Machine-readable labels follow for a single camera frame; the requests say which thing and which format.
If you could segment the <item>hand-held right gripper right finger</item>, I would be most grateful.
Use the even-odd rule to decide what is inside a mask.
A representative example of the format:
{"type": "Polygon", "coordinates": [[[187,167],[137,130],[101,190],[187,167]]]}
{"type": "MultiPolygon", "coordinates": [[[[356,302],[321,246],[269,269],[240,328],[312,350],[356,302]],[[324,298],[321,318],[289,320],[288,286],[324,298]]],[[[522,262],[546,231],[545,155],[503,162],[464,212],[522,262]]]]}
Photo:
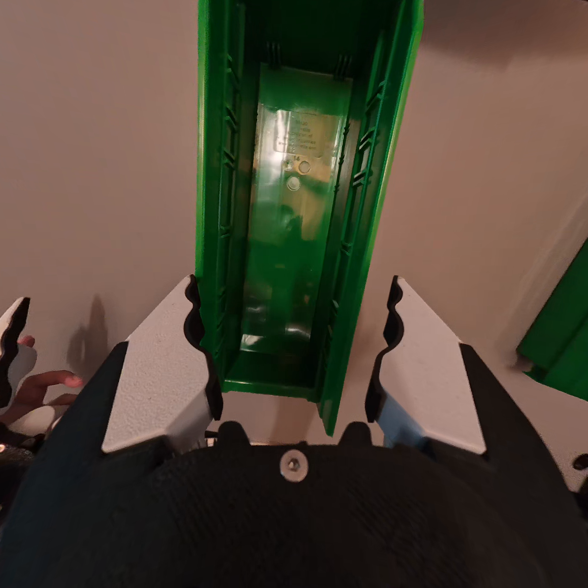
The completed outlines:
{"type": "Polygon", "coordinates": [[[365,399],[369,423],[384,446],[422,449],[436,440],[482,455],[481,425],[462,357],[461,341],[402,278],[395,276],[365,399]]]}

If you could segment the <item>green plastic bin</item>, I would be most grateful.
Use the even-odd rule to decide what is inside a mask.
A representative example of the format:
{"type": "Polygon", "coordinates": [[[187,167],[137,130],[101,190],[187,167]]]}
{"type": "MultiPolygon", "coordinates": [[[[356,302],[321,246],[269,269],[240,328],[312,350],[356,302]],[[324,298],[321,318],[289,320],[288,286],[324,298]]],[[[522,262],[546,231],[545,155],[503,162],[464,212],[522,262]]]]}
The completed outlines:
{"type": "Polygon", "coordinates": [[[536,382],[587,401],[587,242],[518,345],[536,382]]]}
{"type": "Polygon", "coordinates": [[[423,1],[199,1],[195,273],[223,392],[333,436],[423,1]]]}

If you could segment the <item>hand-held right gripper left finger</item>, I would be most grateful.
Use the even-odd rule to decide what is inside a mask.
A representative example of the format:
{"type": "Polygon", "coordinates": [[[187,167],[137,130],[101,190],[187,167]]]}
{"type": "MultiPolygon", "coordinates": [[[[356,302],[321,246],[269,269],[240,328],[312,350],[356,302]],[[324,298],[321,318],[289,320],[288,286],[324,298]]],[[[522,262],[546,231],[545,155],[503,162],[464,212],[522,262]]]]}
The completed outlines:
{"type": "Polygon", "coordinates": [[[194,275],[183,278],[127,338],[102,451],[161,438],[178,454],[207,446],[224,408],[194,275]]]}

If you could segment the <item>person's left hand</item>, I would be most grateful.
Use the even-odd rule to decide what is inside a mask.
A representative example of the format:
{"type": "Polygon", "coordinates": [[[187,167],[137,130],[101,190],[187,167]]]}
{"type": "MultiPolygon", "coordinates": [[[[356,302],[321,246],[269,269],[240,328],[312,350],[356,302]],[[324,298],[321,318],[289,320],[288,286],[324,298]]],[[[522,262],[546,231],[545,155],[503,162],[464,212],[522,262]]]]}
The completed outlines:
{"type": "Polygon", "coordinates": [[[5,426],[45,406],[48,388],[62,385],[77,390],[84,385],[80,376],[66,370],[46,371],[24,378],[24,374],[14,368],[16,362],[14,360],[7,370],[6,390],[10,390],[11,396],[7,406],[1,409],[1,423],[5,426]]]}

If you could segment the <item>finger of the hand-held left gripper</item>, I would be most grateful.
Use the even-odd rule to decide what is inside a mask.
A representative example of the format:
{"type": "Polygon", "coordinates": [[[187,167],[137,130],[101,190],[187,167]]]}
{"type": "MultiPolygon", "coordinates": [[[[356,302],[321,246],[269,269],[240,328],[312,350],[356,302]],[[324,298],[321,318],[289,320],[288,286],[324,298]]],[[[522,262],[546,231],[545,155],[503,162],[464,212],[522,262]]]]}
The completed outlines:
{"type": "Polygon", "coordinates": [[[63,415],[63,406],[44,405],[7,425],[8,429],[27,437],[50,435],[63,415]]]}
{"type": "Polygon", "coordinates": [[[18,298],[1,316],[1,409],[10,408],[21,381],[37,361],[35,349],[18,343],[29,306],[30,298],[18,298]]]}

